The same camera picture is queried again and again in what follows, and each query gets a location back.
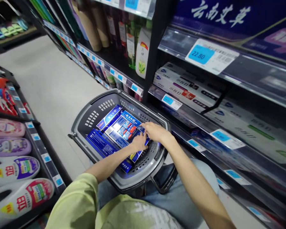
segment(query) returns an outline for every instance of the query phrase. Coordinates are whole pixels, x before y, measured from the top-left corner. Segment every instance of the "hand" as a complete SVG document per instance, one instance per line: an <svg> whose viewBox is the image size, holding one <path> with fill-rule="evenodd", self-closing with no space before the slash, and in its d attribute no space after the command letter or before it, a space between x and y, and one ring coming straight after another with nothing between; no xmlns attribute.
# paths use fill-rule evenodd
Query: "hand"
<svg viewBox="0 0 286 229"><path fill-rule="evenodd" d="M142 123L141 126L145 128L145 132L147 132L148 137L156 142L160 142L161 144L164 141L169 140L172 136L170 132L164 129L162 126L157 125L153 122Z"/></svg>
<svg viewBox="0 0 286 229"><path fill-rule="evenodd" d="M133 147L134 152L143 151L148 148L148 146L145 145L146 142L146 132L140 133L140 135L137 135L134 137L132 143L130 145Z"/></svg>

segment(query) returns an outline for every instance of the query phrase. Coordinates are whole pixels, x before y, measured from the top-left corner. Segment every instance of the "floor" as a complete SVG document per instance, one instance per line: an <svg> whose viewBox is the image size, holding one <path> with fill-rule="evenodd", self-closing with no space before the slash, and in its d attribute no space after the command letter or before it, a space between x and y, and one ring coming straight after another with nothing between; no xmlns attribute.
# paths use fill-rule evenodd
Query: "floor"
<svg viewBox="0 0 286 229"><path fill-rule="evenodd" d="M31 110L74 180L90 166L90 161L67 134L80 110L105 89L60 52L47 36L1 54L0 65L13 72ZM220 200L238 229L265 228L223 191ZM206 223L200 227L207 228Z"/></svg>

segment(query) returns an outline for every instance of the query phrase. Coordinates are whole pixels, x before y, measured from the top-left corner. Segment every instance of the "person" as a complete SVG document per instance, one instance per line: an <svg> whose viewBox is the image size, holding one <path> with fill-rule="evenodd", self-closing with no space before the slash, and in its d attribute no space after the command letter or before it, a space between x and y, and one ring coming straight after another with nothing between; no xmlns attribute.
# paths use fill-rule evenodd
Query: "person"
<svg viewBox="0 0 286 229"><path fill-rule="evenodd" d="M55 204L46 229L92 228L198 228L203 219L210 229L236 228L218 198L215 174L204 162L190 159L174 136L161 126L142 123L144 134L127 147L95 163L73 181ZM165 195L151 182L145 195L119 195L107 178L132 153L145 150L146 135L169 152L178 176ZM165 165L157 179L166 179L172 165Z"/></svg>

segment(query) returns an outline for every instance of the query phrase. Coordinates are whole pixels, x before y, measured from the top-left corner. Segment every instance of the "yellow-green shirt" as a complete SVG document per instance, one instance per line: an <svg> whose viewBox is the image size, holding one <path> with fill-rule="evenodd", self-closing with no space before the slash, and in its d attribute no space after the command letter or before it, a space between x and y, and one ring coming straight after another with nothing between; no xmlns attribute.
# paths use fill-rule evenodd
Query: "yellow-green shirt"
<svg viewBox="0 0 286 229"><path fill-rule="evenodd" d="M46 229L182 228L167 211L145 201L119 195L97 212L98 182L84 173L55 204Z"/></svg>

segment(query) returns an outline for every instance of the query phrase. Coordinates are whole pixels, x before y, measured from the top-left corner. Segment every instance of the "knee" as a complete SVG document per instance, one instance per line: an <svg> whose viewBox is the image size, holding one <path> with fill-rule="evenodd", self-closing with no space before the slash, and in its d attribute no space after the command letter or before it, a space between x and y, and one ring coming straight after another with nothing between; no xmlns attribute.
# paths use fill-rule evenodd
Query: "knee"
<svg viewBox="0 0 286 229"><path fill-rule="evenodd" d="M208 183L211 185L215 193L219 194L219 185L215 176L215 173L213 170L203 161L200 161L198 159L191 158L191 161L194 163L194 165L198 168L198 170L202 173L204 178L208 181Z"/></svg>

